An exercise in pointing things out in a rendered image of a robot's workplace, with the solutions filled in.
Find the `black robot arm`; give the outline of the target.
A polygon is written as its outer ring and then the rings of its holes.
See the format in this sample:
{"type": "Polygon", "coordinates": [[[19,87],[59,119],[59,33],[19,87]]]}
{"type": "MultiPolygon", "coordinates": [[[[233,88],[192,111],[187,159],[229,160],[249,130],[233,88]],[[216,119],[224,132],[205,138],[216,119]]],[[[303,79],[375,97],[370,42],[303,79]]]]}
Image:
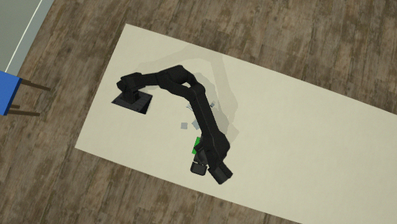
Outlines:
{"type": "Polygon", "coordinates": [[[233,173],[223,163],[230,144],[226,136],[218,129],[205,94],[205,87],[197,82],[192,73],[184,69],[182,65],[177,65],[159,71],[156,75],[139,72],[125,75],[116,84],[122,91],[120,99],[129,104],[133,104],[140,98],[138,90],[151,85],[159,85],[160,88],[188,100],[203,134],[203,141],[194,147],[199,161],[209,166],[207,170],[218,184],[223,184],[231,178],[233,173]],[[190,84],[190,87],[182,85],[186,82],[190,84]]]}

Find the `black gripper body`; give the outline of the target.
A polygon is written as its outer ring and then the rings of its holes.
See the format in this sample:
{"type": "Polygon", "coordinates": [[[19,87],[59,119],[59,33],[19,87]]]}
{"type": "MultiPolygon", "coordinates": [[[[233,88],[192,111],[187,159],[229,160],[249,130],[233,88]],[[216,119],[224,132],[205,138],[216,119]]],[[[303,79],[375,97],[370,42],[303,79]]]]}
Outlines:
{"type": "MultiPolygon", "coordinates": [[[[202,140],[203,140],[203,134],[201,134],[201,136],[202,136],[202,140]]],[[[190,168],[190,171],[192,173],[204,176],[206,171],[207,171],[207,166],[204,165],[204,164],[202,165],[202,163],[199,161],[199,159],[197,159],[197,163],[192,162],[192,166],[190,168]]]]}

